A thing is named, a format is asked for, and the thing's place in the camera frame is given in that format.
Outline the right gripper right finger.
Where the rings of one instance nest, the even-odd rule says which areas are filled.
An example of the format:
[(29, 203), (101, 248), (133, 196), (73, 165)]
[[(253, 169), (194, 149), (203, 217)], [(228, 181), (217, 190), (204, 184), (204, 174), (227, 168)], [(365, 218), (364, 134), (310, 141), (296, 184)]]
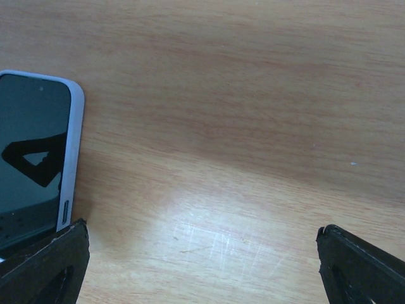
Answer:
[(333, 224), (316, 243), (330, 303), (404, 303), (404, 261)]

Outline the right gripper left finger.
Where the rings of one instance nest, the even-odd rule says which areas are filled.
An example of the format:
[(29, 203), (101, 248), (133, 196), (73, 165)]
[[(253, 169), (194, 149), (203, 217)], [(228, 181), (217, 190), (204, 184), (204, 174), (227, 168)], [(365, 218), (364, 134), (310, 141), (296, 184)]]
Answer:
[(1, 262), (1, 303), (76, 303), (89, 259), (80, 218)]

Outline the lavender phone case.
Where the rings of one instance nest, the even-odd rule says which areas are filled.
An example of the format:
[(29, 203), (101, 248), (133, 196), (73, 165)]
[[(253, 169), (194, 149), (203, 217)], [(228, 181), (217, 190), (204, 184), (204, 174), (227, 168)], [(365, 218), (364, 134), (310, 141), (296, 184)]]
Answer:
[(80, 137), (82, 133), (82, 122), (84, 118), (84, 91), (76, 82), (61, 77), (17, 70), (2, 70), (1, 76), (6, 73), (62, 82), (67, 85), (70, 90), (70, 117), (66, 135), (65, 159), (63, 171), (61, 173), (59, 211), (56, 226), (56, 230), (59, 231), (70, 223), (72, 217), (73, 196), (78, 164), (78, 152), (80, 147)]

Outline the black phone green edge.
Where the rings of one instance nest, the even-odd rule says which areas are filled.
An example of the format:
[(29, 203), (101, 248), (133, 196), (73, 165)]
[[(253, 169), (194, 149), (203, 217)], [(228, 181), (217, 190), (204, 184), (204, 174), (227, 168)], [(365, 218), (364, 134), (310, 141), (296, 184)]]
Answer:
[(1, 76), (1, 258), (56, 229), (71, 93), (62, 82)]

